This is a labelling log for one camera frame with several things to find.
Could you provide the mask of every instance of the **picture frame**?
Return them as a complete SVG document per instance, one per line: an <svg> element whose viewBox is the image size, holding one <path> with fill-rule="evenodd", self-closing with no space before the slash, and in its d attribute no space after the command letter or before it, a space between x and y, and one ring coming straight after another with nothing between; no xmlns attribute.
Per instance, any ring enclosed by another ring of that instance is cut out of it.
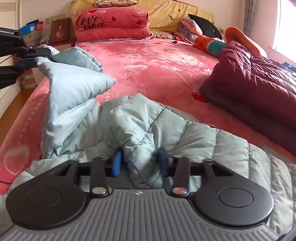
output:
<svg viewBox="0 0 296 241"><path fill-rule="evenodd" d="M52 22L50 43L64 42L69 39L70 18L58 19Z"/></svg>

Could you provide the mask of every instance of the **black pillow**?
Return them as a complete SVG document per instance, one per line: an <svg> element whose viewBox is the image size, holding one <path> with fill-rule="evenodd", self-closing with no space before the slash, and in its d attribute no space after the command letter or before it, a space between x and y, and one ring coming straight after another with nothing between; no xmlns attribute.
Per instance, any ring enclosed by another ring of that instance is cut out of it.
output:
<svg viewBox="0 0 296 241"><path fill-rule="evenodd" d="M194 22L197 23L197 25L202 30L203 35L210 37L210 38L219 38L222 39L222 35L218 31L218 29L212 24L209 20L188 14L189 18L191 18Z"/></svg>

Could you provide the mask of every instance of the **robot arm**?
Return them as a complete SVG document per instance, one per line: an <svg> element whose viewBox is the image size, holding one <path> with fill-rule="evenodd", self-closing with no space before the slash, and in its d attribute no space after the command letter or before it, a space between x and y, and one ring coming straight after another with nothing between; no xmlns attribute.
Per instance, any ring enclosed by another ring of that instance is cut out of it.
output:
<svg viewBox="0 0 296 241"><path fill-rule="evenodd" d="M47 48L28 47L19 31L0 28L0 57L15 54L27 59L14 66L0 66L0 89L16 83L16 79L25 71L37 67L34 58L48 57L51 51Z"/></svg>

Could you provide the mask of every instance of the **red heart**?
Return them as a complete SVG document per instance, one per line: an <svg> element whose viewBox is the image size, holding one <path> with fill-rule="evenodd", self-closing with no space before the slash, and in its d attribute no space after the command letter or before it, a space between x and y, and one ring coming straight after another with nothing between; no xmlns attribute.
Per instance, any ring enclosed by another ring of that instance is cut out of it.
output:
<svg viewBox="0 0 296 241"><path fill-rule="evenodd" d="M200 101L200 102L203 102L203 103L209 103L206 99L205 99L205 97L203 96L203 94L202 93L200 93L200 92L192 92L191 93L191 95L192 95L192 97L194 98L194 99L196 99L196 100L198 100L198 101Z"/></svg>
<svg viewBox="0 0 296 241"><path fill-rule="evenodd" d="M97 11L97 9L90 9L90 10L88 10L88 12L90 12L90 13L95 13Z"/></svg>
<svg viewBox="0 0 296 241"><path fill-rule="evenodd" d="M140 25L142 22L143 22L143 20L140 19L140 20L136 21L136 24Z"/></svg>

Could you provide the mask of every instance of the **yellow pillow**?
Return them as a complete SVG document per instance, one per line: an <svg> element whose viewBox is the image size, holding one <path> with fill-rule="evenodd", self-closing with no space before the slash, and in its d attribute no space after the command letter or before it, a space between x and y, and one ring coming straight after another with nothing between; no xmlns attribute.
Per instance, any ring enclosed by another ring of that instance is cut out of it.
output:
<svg viewBox="0 0 296 241"><path fill-rule="evenodd" d="M72 17L80 10L93 8L95 2L96 0L74 0L71 5ZM188 18L189 13L210 22L215 19L211 12L174 0L138 0L136 7L149 13L149 28L160 31L177 31L179 21Z"/></svg>

